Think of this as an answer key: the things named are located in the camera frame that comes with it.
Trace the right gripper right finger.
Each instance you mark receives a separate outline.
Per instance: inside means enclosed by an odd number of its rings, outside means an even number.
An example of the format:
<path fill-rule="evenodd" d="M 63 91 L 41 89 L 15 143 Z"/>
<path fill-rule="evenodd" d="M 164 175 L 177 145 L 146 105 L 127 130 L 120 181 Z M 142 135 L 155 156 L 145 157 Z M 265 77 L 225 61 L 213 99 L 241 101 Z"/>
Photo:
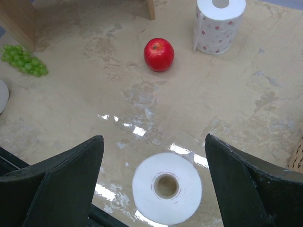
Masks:
<path fill-rule="evenodd" d="M 205 153 L 225 227 L 301 227 L 303 175 L 207 134 Z"/>

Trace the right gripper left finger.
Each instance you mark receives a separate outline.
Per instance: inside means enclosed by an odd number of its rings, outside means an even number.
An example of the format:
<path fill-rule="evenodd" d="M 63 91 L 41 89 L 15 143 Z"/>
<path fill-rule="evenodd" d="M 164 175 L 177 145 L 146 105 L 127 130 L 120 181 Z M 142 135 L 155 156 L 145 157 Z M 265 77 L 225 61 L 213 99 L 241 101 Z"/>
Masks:
<path fill-rule="evenodd" d="M 100 135 L 0 178 L 2 227 L 83 227 L 104 154 Z"/>

